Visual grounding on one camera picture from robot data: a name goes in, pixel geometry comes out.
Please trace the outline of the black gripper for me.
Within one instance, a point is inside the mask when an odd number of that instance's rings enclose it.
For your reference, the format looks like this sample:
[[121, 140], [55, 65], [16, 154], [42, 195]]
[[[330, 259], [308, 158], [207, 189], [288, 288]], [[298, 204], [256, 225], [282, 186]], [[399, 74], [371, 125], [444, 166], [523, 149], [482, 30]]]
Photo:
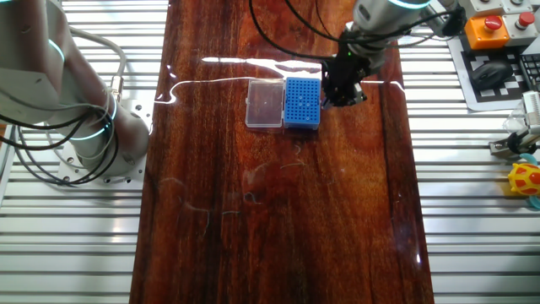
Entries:
[[361, 83], [370, 74], [370, 61], [355, 54], [346, 43], [339, 43], [337, 54], [321, 62], [322, 109], [336, 106], [337, 90], [340, 90], [339, 106], [355, 106], [367, 100]]

